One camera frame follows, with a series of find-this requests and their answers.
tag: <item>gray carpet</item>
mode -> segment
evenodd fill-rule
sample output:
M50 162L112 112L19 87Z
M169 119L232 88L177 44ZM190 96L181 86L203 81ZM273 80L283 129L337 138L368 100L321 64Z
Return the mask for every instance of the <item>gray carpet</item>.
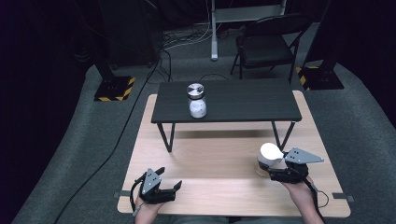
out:
M314 24L304 35L297 65L302 65L316 28ZM229 75L236 53L235 32L219 40L217 62L210 61L210 38L169 49L172 80L237 78L236 72ZM163 68L169 71L167 54L162 58ZM136 77L136 82L126 101L106 103L93 100L102 80L98 71L93 66L87 72L68 131L14 223L53 223L70 197L110 155L58 223L134 223L131 215L118 212L114 192L120 191L124 181L145 103L167 79L164 72L155 72L145 85L151 69L131 66L114 71L116 76ZM344 90L304 91L296 74L291 83L304 93L341 187L355 201L350 203L350 217L326 218L327 223L396 223L396 131L356 76L339 64L334 70ZM248 70L246 78L286 77L288 71L288 66L272 72ZM156 223L168 220L159 216Z

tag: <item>dark background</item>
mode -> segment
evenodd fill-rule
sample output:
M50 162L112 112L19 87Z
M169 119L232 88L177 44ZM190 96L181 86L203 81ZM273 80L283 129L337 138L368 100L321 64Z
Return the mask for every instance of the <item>dark background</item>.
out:
M244 2L235 0L233 6ZM273 2L276 1L249 1L249 5ZM308 2L311 1L289 0L287 12L302 11L320 21L328 2ZM112 17L118 11L106 7L108 3L78 1L87 23L103 35L93 36L98 48L109 63L118 65L150 65L159 50L155 41L159 32L206 18L206 1L152 1L158 7L153 11L142 5L119 5L124 8L120 18ZM217 4L227 7L229 2ZM338 62L363 81L396 126L396 20L391 5L394 4L390 1L333 0L307 60L314 62L337 55ZM85 73L93 65L73 10L67 0L0 3L2 223L12 221L46 169L73 117ZM111 23L122 19L122 25ZM130 41L123 43L126 47L146 47L120 57L117 50L121 49L104 38L121 41L131 34L136 39L152 39L140 42L126 38Z

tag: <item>metal lid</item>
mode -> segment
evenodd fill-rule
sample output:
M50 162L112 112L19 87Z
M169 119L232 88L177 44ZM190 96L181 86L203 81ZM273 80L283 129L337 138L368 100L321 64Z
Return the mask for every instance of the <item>metal lid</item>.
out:
M187 88L187 94L192 100L199 100L205 96L204 86L199 83L192 83Z

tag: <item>light wood tabletop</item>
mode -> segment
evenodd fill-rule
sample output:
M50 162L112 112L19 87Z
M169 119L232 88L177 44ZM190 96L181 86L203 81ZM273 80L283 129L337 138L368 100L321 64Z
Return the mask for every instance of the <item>light wood tabletop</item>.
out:
M334 199L342 193L318 129L300 91L293 92L303 119L297 122L284 151L298 147L320 156L324 162L309 163L309 175L319 190L329 196L320 208L324 217L348 217L345 199ZM300 213L288 191L268 176L256 172L257 156L264 143L274 143L271 122L180 123L175 130L173 151L165 145L151 116L157 95L150 95L140 124L133 154L122 191L131 190L134 181L147 171L165 167L160 189L171 189L182 180L174 202L166 203L160 214L210 216L294 217ZM290 122L279 121L279 136L285 136ZM165 124L167 134L171 124ZM318 194L318 205L327 199ZM129 196L120 196L118 209L132 213Z

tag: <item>small black table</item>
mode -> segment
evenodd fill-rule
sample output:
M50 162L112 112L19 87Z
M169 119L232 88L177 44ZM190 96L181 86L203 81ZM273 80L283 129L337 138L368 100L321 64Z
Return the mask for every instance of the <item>small black table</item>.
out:
M205 88L207 113L201 119L190 114L187 87L192 83L201 83ZM263 78L161 83L151 122L157 124L171 152L176 123L271 121L276 144L283 150L295 122L301 119L289 82L284 78ZM290 121L282 145L276 121ZM172 123L169 143L163 123Z

